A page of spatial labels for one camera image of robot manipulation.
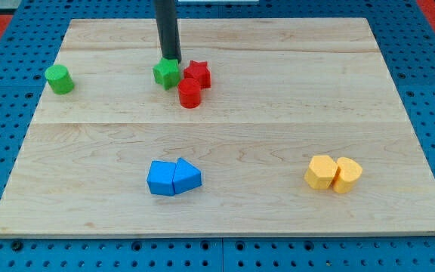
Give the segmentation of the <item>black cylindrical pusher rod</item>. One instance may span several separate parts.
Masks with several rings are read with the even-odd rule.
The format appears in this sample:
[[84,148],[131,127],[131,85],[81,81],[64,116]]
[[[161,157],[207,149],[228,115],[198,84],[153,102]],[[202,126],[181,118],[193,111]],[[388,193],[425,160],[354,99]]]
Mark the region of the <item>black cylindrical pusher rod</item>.
[[175,0],[153,0],[162,56],[181,62],[180,36]]

